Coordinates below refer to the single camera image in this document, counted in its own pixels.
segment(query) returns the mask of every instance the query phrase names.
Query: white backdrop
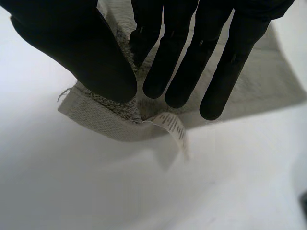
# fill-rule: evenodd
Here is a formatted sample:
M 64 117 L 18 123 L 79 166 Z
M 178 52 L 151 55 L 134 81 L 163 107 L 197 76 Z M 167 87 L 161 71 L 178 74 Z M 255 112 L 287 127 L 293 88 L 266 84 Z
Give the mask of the white backdrop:
M 307 4 L 276 22 L 307 87 Z M 1 230 L 300 230 L 307 105 L 120 143 L 57 112 L 74 77 L 32 48 L 0 9 Z

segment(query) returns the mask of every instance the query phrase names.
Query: black rubber finger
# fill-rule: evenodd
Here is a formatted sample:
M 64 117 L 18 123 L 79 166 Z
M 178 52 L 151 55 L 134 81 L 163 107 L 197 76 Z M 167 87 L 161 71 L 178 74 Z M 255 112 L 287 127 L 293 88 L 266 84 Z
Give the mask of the black rubber finger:
M 200 1 L 196 12 L 194 36 L 166 95 L 167 104 L 180 108 L 188 101 L 209 58 L 232 8 L 216 8 Z
M 143 85 L 150 98 L 160 97 L 175 69 L 186 42 L 197 0 L 168 0 L 165 3 L 165 34 Z
M 12 17 L 18 34 L 68 69 L 86 88 L 115 102 L 130 101 L 137 91 L 134 72 L 98 10 L 88 25 L 71 33 L 43 33 Z
M 193 37 L 179 69 L 166 91 L 165 101 L 169 106 L 180 108 L 188 101 L 216 43 L 217 40 L 204 42 L 195 36 Z
M 162 24 L 162 0 L 131 0 L 136 30 L 130 36 L 134 64 L 139 67 L 157 42 Z
M 238 55 L 228 50 L 223 52 L 200 105 L 200 114 L 203 118 L 215 120 L 222 114 L 248 55 L 249 53 Z
M 215 120 L 222 114 L 253 46 L 269 23 L 269 20 L 250 18 L 238 12 L 234 14 L 221 60 L 201 102 L 203 118 Z

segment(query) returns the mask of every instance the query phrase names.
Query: white label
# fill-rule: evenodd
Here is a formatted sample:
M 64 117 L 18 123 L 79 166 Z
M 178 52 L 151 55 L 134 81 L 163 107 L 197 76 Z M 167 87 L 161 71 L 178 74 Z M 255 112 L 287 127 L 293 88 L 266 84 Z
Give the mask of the white label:
M 177 115 L 163 112 L 143 122 L 153 123 L 169 132 L 185 154 L 185 157 L 190 158 L 186 129 Z

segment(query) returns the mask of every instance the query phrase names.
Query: care label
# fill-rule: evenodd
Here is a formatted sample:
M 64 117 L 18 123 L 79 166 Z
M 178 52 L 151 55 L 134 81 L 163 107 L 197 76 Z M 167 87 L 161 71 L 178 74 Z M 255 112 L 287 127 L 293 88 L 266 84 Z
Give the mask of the care label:
M 190 159 L 191 156 L 189 154 L 186 129 L 177 115 L 163 112 L 143 121 L 143 123 L 144 122 L 153 123 L 169 132 L 176 141 L 180 150 L 185 154 L 185 157 Z

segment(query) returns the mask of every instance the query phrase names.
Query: gray towel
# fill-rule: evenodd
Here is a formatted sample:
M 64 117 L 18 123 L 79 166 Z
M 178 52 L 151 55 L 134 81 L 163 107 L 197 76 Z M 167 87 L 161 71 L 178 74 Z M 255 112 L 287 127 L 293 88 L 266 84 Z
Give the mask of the gray towel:
M 136 69 L 128 46 L 129 35 L 136 26 L 130 0 L 100 0 L 98 9 L 135 71 L 139 86 L 137 95 L 129 103 L 116 103 L 90 92 L 77 82 L 63 100 L 59 111 L 83 127 L 121 141 L 139 141 L 163 134 L 160 128 L 142 121 L 164 111 L 177 114 L 186 128 L 212 123 L 201 118 L 199 105 L 227 41 L 232 16 L 225 24 L 218 45 L 187 104 L 180 109 L 172 109 L 165 103 L 164 95 L 153 100 L 142 92 L 142 84 L 157 52 L 158 43 L 141 68 Z M 193 37 L 194 22 L 193 17 L 187 43 L 178 63 L 183 59 Z M 250 54 L 222 116 L 214 122 L 282 108 L 305 99 L 305 91 L 282 57 L 270 26 Z

